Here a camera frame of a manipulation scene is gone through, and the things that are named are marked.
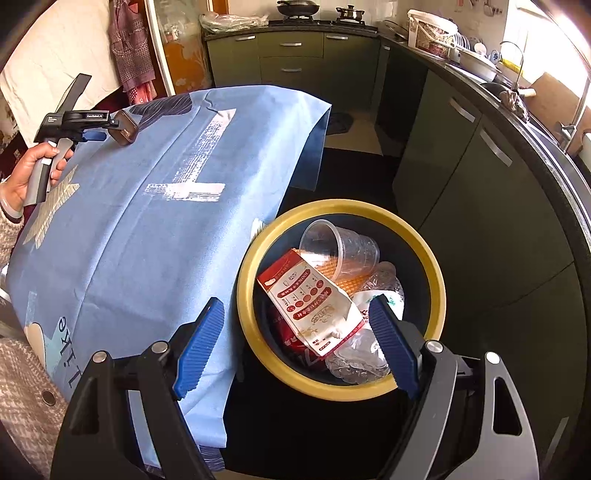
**gas stove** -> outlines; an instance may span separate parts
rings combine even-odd
[[[357,21],[357,20],[317,20],[313,17],[285,17],[283,20],[271,20],[269,22],[269,26],[278,26],[278,25],[338,25],[340,27],[348,27],[348,28],[355,28],[358,30],[368,30],[372,32],[377,32],[378,29],[376,27],[372,27],[371,25],[366,25],[364,21]]]

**metal screw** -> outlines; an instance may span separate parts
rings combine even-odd
[[[443,345],[440,344],[437,340],[431,340],[427,342],[427,350],[433,353],[441,353],[443,352]]]
[[[498,364],[501,361],[501,357],[498,356],[495,352],[487,352],[486,359],[492,364]]]
[[[99,364],[101,362],[104,362],[105,360],[107,360],[107,352],[103,352],[102,350],[99,352],[96,352],[93,356],[92,356],[92,361],[96,364]]]
[[[166,342],[155,342],[152,344],[152,351],[154,353],[164,353],[168,350],[168,344]]]

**trash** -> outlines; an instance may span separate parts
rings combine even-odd
[[[326,372],[326,364],[323,362],[323,359],[296,337],[289,324],[274,306],[269,307],[268,318],[271,322],[271,331],[277,341],[282,345],[282,350],[291,359],[301,363],[303,367],[309,370]]]
[[[363,384],[390,373],[384,354],[369,326],[369,303],[381,294],[386,295],[396,317],[402,319],[404,292],[396,277],[396,268],[390,262],[379,263],[361,290],[352,296],[363,315],[364,326],[325,360],[330,372],[347,383]]]
[[[257,277],[295,336],[324,358],[364,325],[349,296],[291,249]]]
[[[373,238],[316,220],[304,231],[300,255],[312,267],[323,271],[333,282],[369,275],[379,262],[378,244]]]

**clear plastic cup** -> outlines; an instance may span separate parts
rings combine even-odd
[[[328,220],[312,222],[300,240],[300,255],[332,281],[369,275],[379,262],[373,238],[334,226]]]

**plastic bag on counter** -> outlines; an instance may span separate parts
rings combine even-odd
[[[207,12],[200,15],[199,20],[203,28],[214,33],[266,27],[269,24],[268,15],[263,17],[239,17],[238,15],[219,15],[215,12]]]
[[[352,297],[363,315],[364,326],[325,359],[330,372],[347,383],[363,384],[390,373],[382,349],[369,326],[369,303],[381,294],[386,295],[392,311],[401,320],[404,292],[396,277],[396,268],[390,262],[380,262],[361,290]]]

